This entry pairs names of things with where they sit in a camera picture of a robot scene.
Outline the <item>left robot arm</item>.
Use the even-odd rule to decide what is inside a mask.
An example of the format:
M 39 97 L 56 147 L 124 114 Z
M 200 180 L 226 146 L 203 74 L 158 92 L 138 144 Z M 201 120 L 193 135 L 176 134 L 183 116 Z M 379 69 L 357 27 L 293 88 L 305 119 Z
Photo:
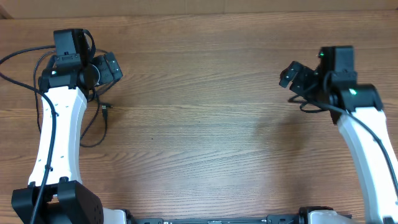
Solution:
M 55 55 L 33 90 L 42 97 L 40 144 L 27 187 L 14 190 L 12 208 L 23 223 L 130 223 L 126 210 L 104 208 L 81 180 L 81 123 L 87 103 L 99 100 L 97 86 L 122 78 L 111 52 L 96 55 L 86 29 L 53 33 Z

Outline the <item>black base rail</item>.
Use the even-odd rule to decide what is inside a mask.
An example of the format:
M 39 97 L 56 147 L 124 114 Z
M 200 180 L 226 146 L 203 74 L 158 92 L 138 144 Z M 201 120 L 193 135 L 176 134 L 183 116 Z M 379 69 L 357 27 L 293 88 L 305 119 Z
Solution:
M 305 224 L 305 223 L 356 223 L 351 215 L 340 215 L 329 207 L 318 210 L 300 208 L 297 214 L 267 215 L 254 218 L 187 218 L 164 220 L 162 218 L 134 218 L 127 212 L 128 224 Z

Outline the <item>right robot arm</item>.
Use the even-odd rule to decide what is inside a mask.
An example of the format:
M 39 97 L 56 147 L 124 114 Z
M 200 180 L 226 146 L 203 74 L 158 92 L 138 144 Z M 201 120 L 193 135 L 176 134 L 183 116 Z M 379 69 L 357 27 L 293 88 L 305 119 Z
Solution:
M 280 74 L 300 110 L 330 112 L 349 147 L 358 175 L 366 223 L 397 223 L 397 158 L 389 139 L 381 97 L 372 84 L 359 84 L 352 46 L 322 47 L 314 70 L 293 61 Z

